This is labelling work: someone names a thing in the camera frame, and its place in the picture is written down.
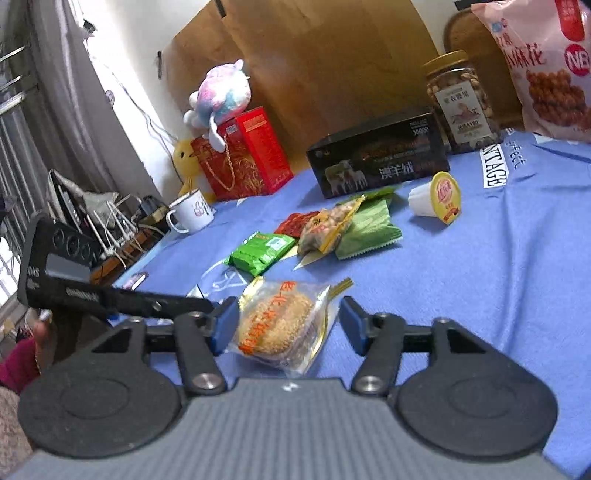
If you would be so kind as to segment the person's left hand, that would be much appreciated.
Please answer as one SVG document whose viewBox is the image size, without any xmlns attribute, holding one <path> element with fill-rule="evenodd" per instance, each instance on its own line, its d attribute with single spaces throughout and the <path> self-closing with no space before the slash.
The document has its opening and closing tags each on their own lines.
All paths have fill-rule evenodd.
<svg viewBox="0 0 591 480">
<path fill-rule="evenodd" d="M 57 333 L 50 310 L 29 310 L 28 325 L 35 343 L 35 361 L 40 372 L 53 364 Z"/>
</svg>

